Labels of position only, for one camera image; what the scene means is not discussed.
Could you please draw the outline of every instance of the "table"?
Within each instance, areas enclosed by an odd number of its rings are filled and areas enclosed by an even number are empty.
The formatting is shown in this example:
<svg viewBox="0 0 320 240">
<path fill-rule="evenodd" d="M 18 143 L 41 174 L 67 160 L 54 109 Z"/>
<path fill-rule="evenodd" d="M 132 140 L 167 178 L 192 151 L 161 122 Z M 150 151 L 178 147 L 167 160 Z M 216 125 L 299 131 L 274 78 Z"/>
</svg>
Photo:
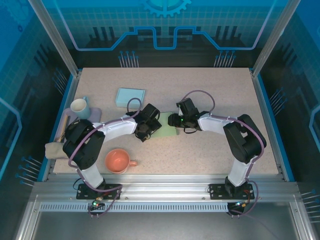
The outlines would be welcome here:
<svg viewBox="0 0 320 240">
<path fill-rule="evenodd" d="M 102 109 L 101 121 L 117 119 L 126 113 L 116 107 L 118 88 L 145 89 L 144 104 L 153 104 L 161 112 L 178 112 L 176 103 L 192 90 L 205 90 L 213 95 L 215 115 L 251 116 L 267 147 L 252 169 L 253 174 L 277 174 L 273 151 L 248 68 L 84 68 L 75 99 L 88 96 L 91 107 Z M 190 95 L 199 111 L 212 107 L 203 93 Z M 96 164 L 102 174 L 108 174 L 104 159 L 115 148 L 125 149 L 138 162 L 126 174 L 228 174 L 234 157 L 225 136 L 198 131 L 177 136 L 151 138 L 144 143 L 134 134 L 124 135 L 105 143 Z M 55 173 L 76 173 L 66 160 L 57 160 Z"/>
</svg>

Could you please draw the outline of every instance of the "beige cloth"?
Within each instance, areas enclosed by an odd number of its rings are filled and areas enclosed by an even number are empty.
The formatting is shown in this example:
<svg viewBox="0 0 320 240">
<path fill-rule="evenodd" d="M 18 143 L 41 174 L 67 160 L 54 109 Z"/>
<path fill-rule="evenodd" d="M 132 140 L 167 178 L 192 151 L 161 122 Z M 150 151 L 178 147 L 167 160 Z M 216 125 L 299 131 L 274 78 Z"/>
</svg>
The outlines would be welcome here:
<svg viewBox="0 0 320 240">
<path fill-rule="evenodd" d="M 47 159 L 68 159 L 67 154 L 62 150 L 63 142 L 49 142 L 45 145 L 45 157 Z"/>
</svg>

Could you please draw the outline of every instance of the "cup handle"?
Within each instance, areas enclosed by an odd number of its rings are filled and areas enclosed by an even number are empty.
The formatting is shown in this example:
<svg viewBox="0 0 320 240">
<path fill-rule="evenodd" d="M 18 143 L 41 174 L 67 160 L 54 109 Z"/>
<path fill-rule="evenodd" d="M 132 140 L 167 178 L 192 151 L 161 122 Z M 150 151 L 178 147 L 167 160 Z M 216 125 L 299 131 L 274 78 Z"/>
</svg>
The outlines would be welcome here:
<svg viewBox="0 0 320 240">
<path fill-rule="evenodd" d="M 129 165 L 130 167 L 136 167 L 138 166 L 138 163 L 136 161 L 130 161 Z"/>
<path fill-rule="evenodd" d="M 84 96 L 82 99 L 86 101 L 86 104 L 89 104 L 89 99 L 87 96 Z"/>
</svg>

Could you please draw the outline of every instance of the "blue frame edge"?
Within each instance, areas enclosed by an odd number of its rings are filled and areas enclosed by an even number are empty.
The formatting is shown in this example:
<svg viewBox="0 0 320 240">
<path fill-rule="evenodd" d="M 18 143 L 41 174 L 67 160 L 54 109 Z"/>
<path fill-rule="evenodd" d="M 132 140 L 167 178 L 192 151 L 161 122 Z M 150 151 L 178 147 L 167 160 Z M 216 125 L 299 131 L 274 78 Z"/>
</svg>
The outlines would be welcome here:
<svg viewBox="0 0 320 240">
<path fill-rule="evenodd" d="M 271 124 L 272 124 L 272 127 L 273 127 L 274 132 L 275 132 L 275 137 L 276 137 L 276 140 L 277 140 L 278 145 L 279 145 L 279 149 L 280 149 L 280 153 L 282 155 L 284 167 L 285 167 L 286 173 L 287 173 L 288 178 L 289 178 L 288 180 L 290 182 L 295 182 L 295 177 L 294 177 L 294 175 L 292 173 L 292 170 L 291 170 L 291 167 L 290 167 L 290 163 L 289 163 L 289 159 L 288 159 L 288 156 L 287 156 L 287 153 L 286 153 L 286 150 L 285 150 L 285 146 L 284 146 L 284 143 L 282 142 L 282 139 L 281 139 L 281 136 L 280 136 L 280 132 L 279 132 L 279 129 L 278 129 L 278 126 L 277 126 L 277 123 L 276 123 L 276 118 L 274 116 L 274 113 L 272 112 L 272 108 L 271 108 L 271 105 L 270 105 L 270 102 L 269 102 L 267 91 L 266 91 L 266 88 L 265 88 L 265 85 L 263 83 L 263 80 L 261 78 L 260 73 L 258 74 L 257 79 L 259 81 L 259 84 L 260 84 L 260 87 L 261 87 L 261 91 L 262 91 L 262 94 L 263 94 L 263 98 L 264 98 L 264 101 L 265 101 L 265 104 L 266 104 L 266 108 L 268 110 L 268 113 L 269 113 L 269 116 L 270 116 L 270 119 L 271 119 Z"/>
<path fill-rule="evenodd" d="M 66 88 L 65 88 L 65 91 L 64 91 L 64 95 L 63 95 L 63 98 L 62 98 L 62 101 L 61 101 L 61 104 L 60 104 L 60 108 L 59 108 L 58 114 L 57 114 L 55 122 L 54 122 L 53 130 L 52 130 L 52 133 L 51 133 L 51 136 L 50 136 L 50 141 L 49 141 L 50 143 L 53 142 L 54 139 L 55 139 L 55 135 L 56 135 L 56 132 L 57 132 L 57 129 L 58 129 L 58 126 L 59 126 L 59 122 L 60 122 L 62 113 L 65 110 L 64 107 L 65 107 L 65 103 L 67 101 L 67 97 L 68 97 L 68 94 L 69 94 L 69 91 L 70 91 L 70 87 L 71 87 L 72 81 L 73 81 L 73 76 L 72 76 L 72 74 L 70 74 L 69 81 L 68 81 L 68 84 L 66 85 Z M 39 172 L 39 175 L 38 175 L 38 178 L 37 178 L 37 182 L 43 182 L 44 181 L 43 177 L 45 175 L 46 168 L 47 168 L 48 164 L 49 164 L 48 159 L 46 157 L 44 157 L 44 159 L 42 161 L 41 169 L 40 169 L 40 172 Z"/>
</svg>

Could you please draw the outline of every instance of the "gear graphic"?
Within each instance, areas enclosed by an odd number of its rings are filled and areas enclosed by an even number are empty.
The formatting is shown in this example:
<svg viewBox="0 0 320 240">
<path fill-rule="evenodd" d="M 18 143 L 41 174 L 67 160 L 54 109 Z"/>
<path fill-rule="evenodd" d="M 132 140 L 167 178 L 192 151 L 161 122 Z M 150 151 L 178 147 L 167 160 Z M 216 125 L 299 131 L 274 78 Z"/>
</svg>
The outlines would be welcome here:
<svg viewBox="0 0 320 240">
<path fill-rule="evenodd" d="M 180 10 L 186 10 L 187 4 L 191 4 L 191 0 L 141 0 L 144 10 L 149 10 L 150 14 L 156 14 L 157 17 L 174 14 L 180 14 Z"/>
<path fill-rule="evenodd" d="M 27 0 L 0 0 L 0 7 L 6 7 L 11 17 L 18 24 L 28 18 L 29 8 Z"/>
</svg>

